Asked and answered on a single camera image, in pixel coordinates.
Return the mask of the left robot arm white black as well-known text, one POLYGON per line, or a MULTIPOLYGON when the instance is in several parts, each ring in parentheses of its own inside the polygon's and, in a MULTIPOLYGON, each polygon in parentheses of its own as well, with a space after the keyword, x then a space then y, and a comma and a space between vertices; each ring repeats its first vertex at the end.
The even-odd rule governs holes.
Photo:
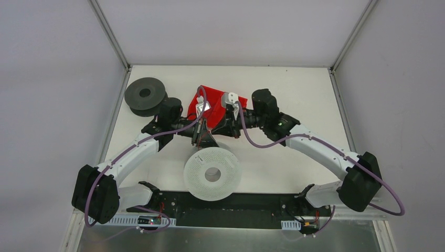
POLYGON ((96 166, 85 165, 79 170, 71 203, 84 213, 87 226, 105 224, 123 209, 141 206, 151 213, 159 208, 160 198, 153 194, 153 186, 121 184, 142 162, 172 141, 174 135, 193 137, 200 120, 212 110, 208 101, 202 97, 197 100, 195 120, 181 116, 183 108, 177 98, 164 100, 158 114, 123 151, 96 166))

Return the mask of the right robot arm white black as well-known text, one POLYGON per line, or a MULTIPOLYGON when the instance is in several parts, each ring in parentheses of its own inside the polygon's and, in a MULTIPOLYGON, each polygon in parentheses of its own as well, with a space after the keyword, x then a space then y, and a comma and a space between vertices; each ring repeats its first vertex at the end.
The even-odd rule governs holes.
POLYGON ((268 89, 256 90, 252 104, 252 110, 244 109, 235 93, 225 92, 213 105, 224 114, 211 132, 238 138, 243 129, 259 128, 271 141, 305 154, 337 176, 337 182, 310 184, 298 194, 302 214, 311 215, 322 206, 337 204, 363 212, 370 205, 382 186, 373 154, 342 151, 318 138, 299 120, 281 112, 268 89))

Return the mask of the white translucent cable spool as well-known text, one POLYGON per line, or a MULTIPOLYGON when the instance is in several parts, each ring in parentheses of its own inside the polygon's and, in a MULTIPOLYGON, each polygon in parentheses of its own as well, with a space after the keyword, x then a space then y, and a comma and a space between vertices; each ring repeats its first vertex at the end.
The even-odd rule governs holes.
POLYGON ((184 183, 194 197, 208 202, 223 200, 238 188, 242 166, 230 151, 209 147, 195 151, 184 166, 184 183))

